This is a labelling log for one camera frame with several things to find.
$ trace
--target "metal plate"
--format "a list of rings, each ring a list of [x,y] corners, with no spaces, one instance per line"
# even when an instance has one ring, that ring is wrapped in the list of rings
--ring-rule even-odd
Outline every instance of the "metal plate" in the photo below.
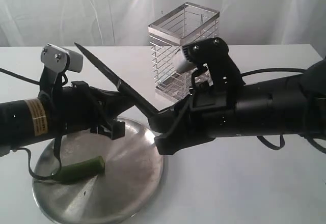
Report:
[[[155,193],[164,167],[164,158],[154,144],[154,134],[142,124],[126,123],[126,136],[110,140],[88,131],[63,138],[63,165],[98,155],[105,160],[105,174],[62,185],[33,181],[37,205],[52,221],[63,224],[118,223],[133,216]],[[51,142],[40,156],[35,172],[49,175],[58,167]]]

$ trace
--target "wire basket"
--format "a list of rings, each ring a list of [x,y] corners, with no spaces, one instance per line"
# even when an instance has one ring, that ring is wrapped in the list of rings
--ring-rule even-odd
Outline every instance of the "wire basket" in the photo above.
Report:
[[[184,98],[191,86],[191,73],[178,74],[171,57],[179,47],[219,34],[217,10],[185,3],[148,26],[151,37],[155,90],[171,101]],[[210,81],[209,72],[196,78]]]

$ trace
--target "yellow warning label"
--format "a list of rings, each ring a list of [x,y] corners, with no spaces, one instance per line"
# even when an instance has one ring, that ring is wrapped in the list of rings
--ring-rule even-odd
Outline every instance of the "yellow warning label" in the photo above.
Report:
[[[39,136],[47,133],[46,114],[41,101],[38,98],[35,98],[25,100],[25,102],[29,107],[33,118],[34,135]]]

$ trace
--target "green vegetable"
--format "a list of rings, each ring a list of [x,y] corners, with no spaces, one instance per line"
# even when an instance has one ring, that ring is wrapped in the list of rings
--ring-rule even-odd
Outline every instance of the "green vegetable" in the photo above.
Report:
[[[84,178],[94,177],[105,170],[105,162],[102,156],[97,156],[80,163],[63,166],[58,174],[53,176],[53,180],[68,183]]]

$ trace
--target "robotic arm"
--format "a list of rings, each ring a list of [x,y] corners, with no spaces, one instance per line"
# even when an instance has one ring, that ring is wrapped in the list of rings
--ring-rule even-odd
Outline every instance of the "robotic arm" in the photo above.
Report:
[[[299,134],[326,153],[314,140],[326,135],[326,60],[308,70],[263,69],[241,74],[221,38],[191,43],[181,47],[174,63],[180,73],[195,68],[190,95],[158,111],[96,56],[76,46],[118,92],[92,88],[84,81],[63,87],[67,83],[66,70],[81,71],[82,56],[48,44],[41,55],[44,70],[36,82],[40,86],[38,98],[0,104],[0,156],[56,138],[53,152],[60,161],[63,135],[90,128],[111,139],[122,137],[125,125],[116,117],[134,105],[148,118],[151,129],[161,133],[155,138],[160,154],[174,154],[216,137],[249,135],[278,150],[284,146],[284,134]],[[196,77],[207,70],[212,84],[196,82]],[[252,85],[242,80],[246,75],[270,71],[303,74]],[[280,146],[269,143],[264,135],[280,135]]]

